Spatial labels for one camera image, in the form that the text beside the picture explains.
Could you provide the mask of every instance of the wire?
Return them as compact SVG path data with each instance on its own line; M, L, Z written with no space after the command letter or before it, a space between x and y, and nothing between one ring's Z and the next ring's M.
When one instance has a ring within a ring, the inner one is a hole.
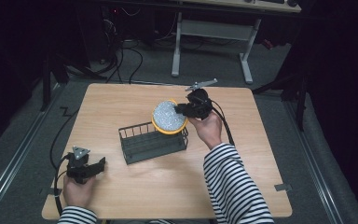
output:
M197 97L197 96L187 96L187 98L196 99L196 100L200 101L202 104L207 105L208 107L210 107L210 108L217 114L217 116L219 116L220 119L223 121L223 124L225 125L226 131L227 131L228 142L229 142L231 145L235 146L234 139L232 138L231 130L230 130L229 127L228 127L228 123L227 123L226 118L225 118L225 116L224 116L222 107L220 107L220 105L219 105L217 102L213 101L213 102L214 102L215 104L217 104L217 106L220 108L220 110L221 110L221 112L222 112L222 113L220 113L220 112L219 112L216 108L214 108L212 105L205 104L205 101L202 100L202 99L200 99L200 98Z
M130 13L128 13L126 11L126 9L124 9L124 7L122 7L121 10L123 10L127 14L127 16L136 16L141 11L141 9L139 8L138 11L136 11L135 13L130 14Z
M60 177L63 175L63 174L65 174L66 173L66 171L63 171L62 173L60 173L60 175L58 176L58 178L60 179Z
M113 71L113 73L109 76L109 78L105 81L105 83L108 83L110 81L110 79L113 77L113 75L115 74L115 72L118 73L118 69L121 67L122 63L123 63L123 49L121 48L121 59L120 59L120 63L117 65L117 68L115 69L115 71ZM121 80L121 76L120 74L118 74L118 79L120 81L121 84L123 84L123 81Z
M233 44L240 42L239 40L230 39L230 40L226 40L227 42L225 42L225 43L219 43L216 40L218 40L218 38L203 38L204 42L206 42L208 44L212 44L212 45L218 45L218 46L233 45Z
M106 38L107 38L107 47L108 47L108 61L110 61L110 63L105 67L105 68L102 68L101 70L98 70L98 71L95 71L93 72L94 74L96 75L100 75L100 74L103 74L105 72L108 72L110 70L112 70L115 65L117 65L115 62L117 61L116 60L116 57L115 57L115 54L114 54L114 51L115 51L115 40L117 38L117 29L116 29L116 26L114 23L112 23L110 20L108 19L103 19L103 22L104 24L107 24L105 29L107 29L105 33L106 35ZM78 72L78 71L74 71L72 69L70 69L68 66L66 66L66 71L69 73L69 74L72 74L72 75L75 75L75 76L84 76L85 74L82 73L82 72Z
M127 49L127 50L131 50L131 51L133 51L133 52L139 54L139 56L141 57L141 61L139 62L138 67L136 67L135 71L133 71L132 74L130 75L129 84L131 84L132 77L133 77L133 75L135 75L135 73L136 73L136 72L138 71L138 69L141 67L141 65L142 65L142 63L143 63L143 61L144 61L144 57L142 56L142 54L141 54L139 51L137 51L137 50L135 50L135 49Z
M175 35L168 36L165 39L160 39L159 41L156 41L155 44L157 44L159 46L163 46L163 47L173 46L173 45L175 45L175 41L169 40L170 38L173 38L173 37L175 37Z
M51 147L50 147L50 152L49 152L49 156L50 156L50 163L51 165L54 167L54 169L57 170L57 166L55 165L54 161L53 161L53 148L54 148L54 145L56 144L57 142L57 139L58 137L60 136L63 128L65 127L65 125L69 122L69 120L71 120L75 114L77 114L77 112L79 111L79 109L77 111L75 111L71 116L68 117L68 119L66 120L66 122L61 126L61 128L59 129L59 131L57 132L56 136L54 137L54 140L53 142L51 143Z
M60 216L62 214L62 204L61 204L61 200L60 200L60 193L58 191L57 183L58 183L58 179L60 178L61 175L58 175L58 172L60 171L61 164L68 158L69 158L68 155L62 157L62 159L60 160L60 162L56 168L56 173L54 176L54 199L55 199L57 210L58 210L58 213L60 214Z
M175 17L173 18L173 22L172 22L172 26L171 26L171 29L170 31L162 38L159 38L159 39L156 39L155 41L159 41L159 40L164 40L164 39L167 39L167 38L171 38L173 37L174 35L170 35L172 33L172 30L173 30L173 27L175 26L175 22L176 22L176 18L177 18L177 13L175 13Z
M123 50L123 46L121 45L121 59L120 59L120 66L117 67L117 76L118 76L118 80L120 81L121 84L123 84L123 80L121 79L120 73L119 73L119 69L121 67L121 65L123 64L123 60L124 60L124 50Z
M188 49L188 50L196 50L196 49L199 49L199 48L201 48L201 47L203 46L203 44L204 44L203 38L202 38L201 40L200 40L199 38L196 38L196 37L193 37L193 38L184 38L184 40L187 40L188 42L190 42L189 40L192 40L192 39L198 40L198 41L200 42L200 44L199 44L198 46L196 46L195 48L193 48L193 49L191 49L191 48L185 48L185 47L183 46L183 44L181 44L181 48L182 48L182 49Z

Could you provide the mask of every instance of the black wire basket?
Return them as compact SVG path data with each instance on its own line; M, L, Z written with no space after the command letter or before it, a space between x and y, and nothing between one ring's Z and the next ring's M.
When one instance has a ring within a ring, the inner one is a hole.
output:
M152 122L118 129L124 160L127 164L145 161L187 149L188 132L161 133Z

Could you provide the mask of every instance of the black cable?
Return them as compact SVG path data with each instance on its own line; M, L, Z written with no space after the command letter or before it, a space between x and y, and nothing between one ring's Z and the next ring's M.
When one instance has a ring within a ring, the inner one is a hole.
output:
M217 41L212 41L211 38L203 38L203 41L208 43L208 44L217 45L217 46L233 45L233 44L236 44L236 43L240 42L239 40L230 39L230 40L226 40L225 43L219 43Z
M141 57L141 61L139 62L138 67L136 67L136 69L130 75L129 84L131 84L131 80L132 80L133 75L135 75L135 73L138 71L138 69L141 67L142 63L144 62L144 57L142 56L142 54L139 51L137 51L135 49L127 49L127 50L132 50L133 52L139 54L139 56Z
M54 160L53 160L53 148L54 148L54 145L57 142L57 139L60 136L63 128L65 127L65 125L69 122L69 120L71 120L75 116L75 114L77 114L78 111L79 111L79 109L77 111L75 111L71 116L68 117L66 122L61 126L60 130L57 132L56 136L54 137L53 142L51 143L50 152L49 152L50 163L54 167L54 169L56 169L56 170L57 170L57 166L55 165Z
M61 177L63 174L65 174L65 173L66 173L66 171L60 173L60 175L58 176L58 178L60 179L60 177Z
M110 59L109 59L110 63L105 68L93 72L94 74L96 74L96 75L103 74L105 72L108 72L108 71L112 70L117 65L116 64L117 57L115 55L115 41L116 41L116 39L117 39L117 36L114 35L112 40L108 42L108 57L110 57ZM84 76L84 75L86 75L83 72L73 71L69 67L66 67L66 71L68 73L72 74L72 75L75 75L75 76Z
M157 45L160 45L162 47L170 47L170 46L173 46L175 45L175 40L171 40L171 38L175 37L175 35L172 35L172 36L169 36L169 37L166 37L164 39L159 39L159 40L155 40L155 44ZM169 44L161 44L160 42L169 42Z
M185 42L185 40L186 40L186 41L188 41L188 43L191 43L191 41L189 41L189 40L192 40L192 39L196 40L196 41L192 41L193 43L199 41L200 44L198 46L196 46L195 48L191 49L191 48L184 47L183 44L185 44L185 43L181 43L181 45L180 45L181 48L182 49L187 49L187 50L196 50L196 49L199 49L199 48L201 48L203 46L204 39L201 38L201 37L197 37L197 36L191 36L191 37L188 37L188 38L183 38L184 41L181 41L181 42Z
M205 104L205 101L202 100L202 99L200 99L200 98L197 97L197 96L187 96L187 98L190 98L190 99L193 98L193 99L196 99L196 100L200 101L202 104ZM216 108L214 108L212 105L209 105L209 104L205 104L205 105L207 105L208 107L210 107L210 108L217 114L217 116L219 116L220 119L223 121L223 124L225 125L225 128L226 128L227 136L228 136L228 142L229 142L231 145L235 146L235 144L234 144L234 139L232 138L231 130L230 130L229 127L228 127L228 123L227 123L226 118L225 118L225 116L224 116L222 107L220 107L220 105L217 105L217 106L220 108L220 110L222 111L222 113L220 113L220 112L219 112Z
M69 156L66 155L60 160L60 162L59 162L59 164L58 164L58 166L56 168L56 173L55 173L55 176L54 176L54 199L55 199L57 210L58 210L58 213L60 214L60 216L62 214L62 204L61 204L61 200L60 200L60 193L58 191L57 183L58 183L58 179L59 179L59 177L61 175L58 175L58 172L60 171L61 164L65 160L68 160L68 159L69 159Z
M164 35L163 37L155 39L154 42L156 44L160 45L158 41L169 39L169 38L172 38L173 36L176 36L176 35L172 35L172 30L175 27L177 17L178 17L178 13L175 13L174 17L173 17L172 26L171 26L170 31L168 31L168 33L166 35Z
M105 83L108 83L110 81L110 79L113 77L113 75L115 74L115 72L118 71L118 69L121 67L122 63L123 63L123 50L121 48L121 59L120 59L120 63L117 65L117 68L115 69L115 71L112 72L112 74L109 76L109 78L105 81ZM121 80L121 76L118 75L118 79L120 81L120 83L123 83L123 80Z

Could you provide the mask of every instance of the striped sleeve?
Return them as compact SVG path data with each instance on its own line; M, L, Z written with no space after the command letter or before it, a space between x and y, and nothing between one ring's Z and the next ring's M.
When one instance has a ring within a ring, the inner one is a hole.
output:
M67 206L62 210L58 224L94 224L97 223L97 216L94 212L76 206Z
M206 155L204 175L218 223L274 223L237 149L226 143Z

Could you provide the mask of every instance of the gray carpet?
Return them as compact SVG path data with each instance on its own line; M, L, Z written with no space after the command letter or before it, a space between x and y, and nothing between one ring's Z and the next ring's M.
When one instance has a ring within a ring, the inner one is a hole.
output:
M126 45L129 47L134 43L127 43ZM140 45L134 49L141 52L143 56L142 66L132 77L134 84L142 81L142 83L158 82L189 86L195 81L217 78L217 86L255 89L275 78L290 46L277 47L272 50L267 50L259 45L254 46L249 57L250 69L255 81L252 86L244 83L238 55L213 51L211 50L213 46L202 47L197 50L184 49L181 75L178 78L173 78L170 75L172 46L151 48ZM115 74L111 83L128 80L140 61L141 57L138 53L129 49L124 50L123 64L119 70L121 78L118 78ZM54 176L54 170L49 163L48 152L57 132L68 119L63 115L62 107L67 107L69 114L76 111L81 105L85 90L91 82L95 82L95 80L71 76L70 82L62 89L62 93L56 96L57 100L47 113L39 132L35 134L28 155L0 201L0 223L54 223L54 221L47 221L41 217L41 211L46 200L46 189L49 188ZM0 175L5 171L31 124L39 116L39 109L42 105L41 90L39 84L34 89L33 98L13 117L10 126L0 139ZM291 117L285 110L280 97L276 95L277 92L269 91L268 93L257 95L255 97L256 103L283 182L290 184L293 188L288 191L293 214L286 218L276 218L276 223L330 223L324 209L324 203L310 175L310 169L305 160L296 127L293 126ZM320 158L327 160L328 157L328 162L320 160L324 174L334 177L328 178L328 184L334 187L337 193L335 196L341 200L340 204L349 203L351 205L350 208L346 205L339 206L343 210L343 219L345 221L350 220L348 223L358 223L358 204L351 195L351 190L348 188L345 178L339 172L334 158L329 153L328 145L324 141L317 119L311 109L306 111L305 116L306 135L318 160ZM55 161L62 155L74 121L75 119L71 119L64 127L54 145ZM176 221L180 223L208 223L208 220ZM115 223L143 223L143 221L116 220Z

